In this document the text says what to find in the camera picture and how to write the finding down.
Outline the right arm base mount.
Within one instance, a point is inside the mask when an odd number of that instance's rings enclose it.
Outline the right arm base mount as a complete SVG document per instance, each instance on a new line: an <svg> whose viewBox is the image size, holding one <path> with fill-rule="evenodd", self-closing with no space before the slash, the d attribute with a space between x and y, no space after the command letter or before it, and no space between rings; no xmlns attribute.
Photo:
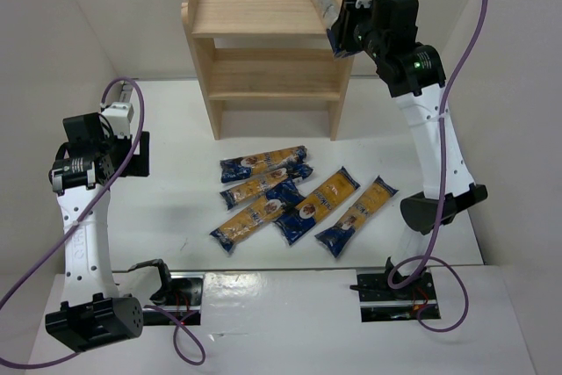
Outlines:
<svg viewBox="0 0 562 375"><path fill-rule="evenodd" d="M439 320L440 310L432 275L400 289L391 289L383 270L358 270L357 281L350 290L358 294L362 322L415 321L421 312L423 320Z"/></svg>

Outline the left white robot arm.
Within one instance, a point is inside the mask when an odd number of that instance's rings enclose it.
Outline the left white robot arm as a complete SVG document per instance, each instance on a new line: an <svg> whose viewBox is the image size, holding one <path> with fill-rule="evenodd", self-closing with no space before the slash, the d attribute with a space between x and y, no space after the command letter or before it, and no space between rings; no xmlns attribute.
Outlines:
<svg viewBox="0 0 562 375"><path fill-rule="evenodd" d="M149 174L149 134L131 132L133 107L116 103L63 121L67 141L57 151L49 181L61 208L65 283L61 308L47 314L46 330L76 353L141 335L146 303L162 304L171 275L161 259L131 267L134 277L117 285L108 238L109 183Z"/></svg>

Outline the clear back spaghetti bag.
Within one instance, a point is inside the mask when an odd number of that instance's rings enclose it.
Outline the clear back spaghetti bag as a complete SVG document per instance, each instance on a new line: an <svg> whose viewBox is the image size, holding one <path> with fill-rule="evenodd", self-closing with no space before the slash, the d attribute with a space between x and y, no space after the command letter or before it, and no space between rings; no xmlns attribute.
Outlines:
<svg viewBox="0 0 562 375"><path fill-rule="evenodd" d="M352 53L337 46L333 27L339 18L340 6L336 0L311 0L311 2L324 26L334 57L342 59L351 56Z"/></svg>

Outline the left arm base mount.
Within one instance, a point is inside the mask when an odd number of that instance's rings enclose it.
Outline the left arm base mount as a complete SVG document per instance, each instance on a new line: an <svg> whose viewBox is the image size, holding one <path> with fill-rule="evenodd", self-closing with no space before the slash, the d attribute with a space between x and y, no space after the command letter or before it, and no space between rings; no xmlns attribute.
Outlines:
<svg viewBox="0 0 562 375"><path fill-rule="evenodd" d="M188 327L201 323L204 279L202 272L171 272L171 291L164 299L151 299L162 287L155 269L141 269L132 272L114 272L114 280L123 296L135 297L143 306L145 326L171 326L172 322L163 314L147 306L158 306L173 314Z"/></svg>

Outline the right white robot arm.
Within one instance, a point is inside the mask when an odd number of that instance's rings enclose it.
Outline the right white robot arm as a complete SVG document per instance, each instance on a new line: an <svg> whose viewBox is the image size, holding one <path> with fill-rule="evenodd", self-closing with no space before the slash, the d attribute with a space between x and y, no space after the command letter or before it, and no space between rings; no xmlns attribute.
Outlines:
<svg viewBox="0 0 562 375"><path fill-rule="evenodd" d="M488 197L467 169L449 112L451 80L439 53L417 40L418 0L342 0L330 38L338 54L366 53L403 113L421 165L422 190L400 202L406 223L387 260L401 289L425 270L440 227Z"/></svg>

